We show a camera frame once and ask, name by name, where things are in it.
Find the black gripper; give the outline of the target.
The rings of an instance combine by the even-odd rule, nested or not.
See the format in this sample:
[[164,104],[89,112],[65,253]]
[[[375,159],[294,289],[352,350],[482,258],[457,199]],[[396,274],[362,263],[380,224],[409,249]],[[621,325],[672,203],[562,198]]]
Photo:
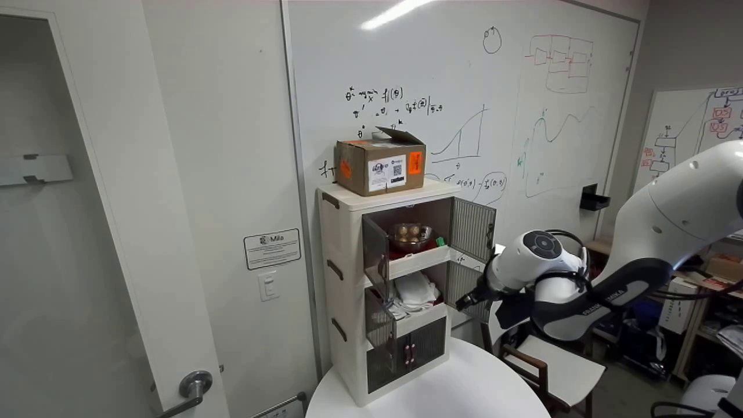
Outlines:
[[479,277],[476,285],[455,302],[455,308],[464,311],[464,308],[476,306],[482,302],[497,300],[499,289],[490,285],[490,279],[493,279],[493,266],[486,266],[484,274]]

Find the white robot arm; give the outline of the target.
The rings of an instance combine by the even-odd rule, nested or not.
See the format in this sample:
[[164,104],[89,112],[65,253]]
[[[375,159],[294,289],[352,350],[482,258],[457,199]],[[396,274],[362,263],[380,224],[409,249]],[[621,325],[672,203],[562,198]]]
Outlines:
[[673,271],[743,229],[743,141],[721,141],[637,191],[619,210],[604,268],[571,256],[560,229],[528,229],[493,253],[455,306],[486,302],[506,332],[533,323],[544,339],[579,340],[603,317],[662,288]]

